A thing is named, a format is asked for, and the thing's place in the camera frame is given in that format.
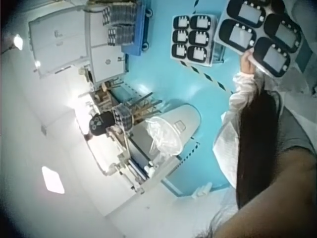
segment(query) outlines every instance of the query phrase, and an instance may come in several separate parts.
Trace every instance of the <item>display screen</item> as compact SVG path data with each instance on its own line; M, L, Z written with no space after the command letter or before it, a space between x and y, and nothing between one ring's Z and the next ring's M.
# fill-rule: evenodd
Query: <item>display screen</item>
M187 27L187 18L186 17L178 18L178 26L179 27Z
M185 56L185 48L184 48L184 47L177 46L176 54L177 54L178 56Z
M204 60L205 59L205 52L203 50L201 51L199 49L194 49L193 58L197 59L197 60Z
M252 38L252 34L242 30L241 28L234 26L233 30L231 32L229 40L232 42L242 46L243 48L247 48L249 45L249 42Z
M208 18L207 17L205 17L205 18L198 17L197 27L207 29L208 28Z
M185 42L186 41L186 37L187 37L186 32L178 31L178 33L177 33L177 40L178 41Z
M281 41L287 44L290 48L293 48L296 41L296 35L291 29L280 24L275 35L277 38L279 38Z
M263 61L275 69L276 72L280 72L286 62L286 58L276 49L270 47Z
M206 44L207 42L207 35L196 33L195 42L198 44Z
M261 11L249 5L242 4L239 16L253 23L257 23L259 21L259 17L261 16Z

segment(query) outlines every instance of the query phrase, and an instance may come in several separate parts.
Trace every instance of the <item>white trash can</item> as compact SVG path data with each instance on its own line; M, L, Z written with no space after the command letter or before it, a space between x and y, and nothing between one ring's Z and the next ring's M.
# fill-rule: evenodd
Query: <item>white trash can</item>
M198 129L201 117L193 106L182 105L147 121L155 125L149 134L158 150L169 155L179 155Z

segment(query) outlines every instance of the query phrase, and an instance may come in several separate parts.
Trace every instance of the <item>stacked trays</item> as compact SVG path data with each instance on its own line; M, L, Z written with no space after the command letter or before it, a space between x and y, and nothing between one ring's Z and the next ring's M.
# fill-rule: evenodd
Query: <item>stacked trays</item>
M103 10L103 25L108 29L109 46L134 43L137 5L132 2L112 3Z
M214 41L239 54L254 48L249 60L280 78L295 63L303 43L301 28L274 9L271 0L228 0Z
M210 67L216 26L217 18L214 15L175 16L171 36L171 58Z
M134 42L134 25L119 25L108 29L108 45L125 46Z
M132 2L112 3L103 10L103 25L135 24L137 6Z

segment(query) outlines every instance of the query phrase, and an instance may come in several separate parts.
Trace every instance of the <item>blue floor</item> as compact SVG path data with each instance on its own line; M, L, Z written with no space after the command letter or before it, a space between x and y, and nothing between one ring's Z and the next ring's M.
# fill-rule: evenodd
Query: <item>blue floor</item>
M165 105L176 107L188 103L198 109L202 123L193 139L180 155L183 163L168 180L183 195L192 194L198 186L212 182L214 189L228 186L228 182L212 152L213 140L221 126L220 115L228 109L229 95L215 84L170 58L170 34L175 15L208 13L221 15L225 0L152 0L154 12L149 24L150 48L140 57L129 56L129 72L125 85L115 91L121 100L143 96L149 92L162 99ZM239 57L226 49L225 62L212 67L197 68L234 90L232 77L239 70Z

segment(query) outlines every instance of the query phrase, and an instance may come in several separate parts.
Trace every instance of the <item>cabinet door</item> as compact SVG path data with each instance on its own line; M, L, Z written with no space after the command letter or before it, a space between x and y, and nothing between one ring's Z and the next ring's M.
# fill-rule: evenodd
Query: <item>cabinet door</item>
M85 12L61 10L29 23L33 50L43 48L68 37L85 34Z
M84 35L69 37L54 42L34 52L35 60L41 63L39 73L41 76L55 73L63 67L68 67L80 59L87 57L86 41Z
M103 26L103 14L90 14L90 45L97 47L107 44L108 26Z
M93 76L96 83L106 81L125 70L124 53L121 47L100 46L91 48Z
M85 12L80 7L37 18L29 28L34 59L41 63L41 77L88 59Z

